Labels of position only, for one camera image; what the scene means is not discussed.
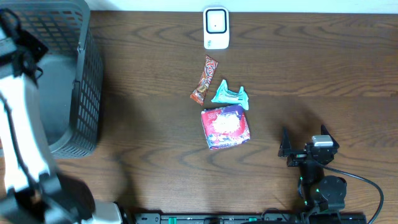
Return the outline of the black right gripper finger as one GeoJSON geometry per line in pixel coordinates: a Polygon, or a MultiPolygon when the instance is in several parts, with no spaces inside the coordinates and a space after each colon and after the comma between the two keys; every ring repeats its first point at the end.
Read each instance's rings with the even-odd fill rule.
{"type": "Polygon", "coordinates": [[[329,136],[332,142],[335,142],[335,139],[333,136],[330,134],[330,132],[327,130],[326,126],[324,124],[321,125],[321,135],[323,136],[329,136]]]}
{"type": "Polygon", "coordinates": [[[286,128],[283,128],[282,140],[278,151],[279,157],[288,157],[292,152],[289,135],[286,128]]]}

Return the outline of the red purple snack bag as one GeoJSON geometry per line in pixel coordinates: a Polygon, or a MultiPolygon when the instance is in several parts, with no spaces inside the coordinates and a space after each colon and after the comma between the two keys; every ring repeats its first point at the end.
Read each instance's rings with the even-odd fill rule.
{"type": "Polygon", "coordinates": [[[204,110],[201,112],[201,123],[211,150],[237,146],[251,138],[241,105],[204,110]]]}

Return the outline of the teal snack wrapper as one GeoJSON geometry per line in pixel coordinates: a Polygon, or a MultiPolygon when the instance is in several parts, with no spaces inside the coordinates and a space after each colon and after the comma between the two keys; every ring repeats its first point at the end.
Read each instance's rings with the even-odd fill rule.
{"type": "Polygon", "coordinates": [[[216,91],[216,95],[211,99],[212,103],[227,103],[232,105],[241,105],[244,110],[249,110],[249,97],[241,86],[238,92],[228,89],[226,80],[222,80],[216,91]]]}

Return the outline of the red chocolate bar wrapper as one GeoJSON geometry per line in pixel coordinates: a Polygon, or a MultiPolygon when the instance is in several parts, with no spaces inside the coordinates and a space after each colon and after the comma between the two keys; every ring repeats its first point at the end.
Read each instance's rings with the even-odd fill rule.
{"type": "Polygon", "coordinates": [[[213,79],[217,67],[218,67],[218,62],[209,55],[206,55],[205,66],[201,74],[200,81],[197,87],[190,95],[190,98],[196,101],[201,106],[203,106],[205,102],[205,97],[208,93],[208,89],[210,87],[211,81],[213,79]]]}

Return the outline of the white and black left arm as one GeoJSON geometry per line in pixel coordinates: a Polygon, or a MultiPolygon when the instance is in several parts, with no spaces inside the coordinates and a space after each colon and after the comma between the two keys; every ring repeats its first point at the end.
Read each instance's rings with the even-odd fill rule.
{"type": "Polygon", "coordinates": [[[46,46],[1,9],[1,144],[6,196],[1,216],[11,223],[127,223],[114,202],[93,198],[88,186],[62,174],[40,120],[37,66],[46,46]]]}

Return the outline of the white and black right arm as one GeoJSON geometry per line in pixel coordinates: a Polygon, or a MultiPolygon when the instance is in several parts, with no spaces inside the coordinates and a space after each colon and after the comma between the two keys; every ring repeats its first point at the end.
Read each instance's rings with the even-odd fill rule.
{"type": "Polygon", "coordinates": [[[288,167],[299,168],[298,191],[307,213],[335,213],[345,208],[345,179],[324,173],[339,148],[324,125],[321,126],[321,134],[312,136],[312,141],[302,149],[292,147],[288,132],[283,129],[278,156],[287,159],[288,167]]]}

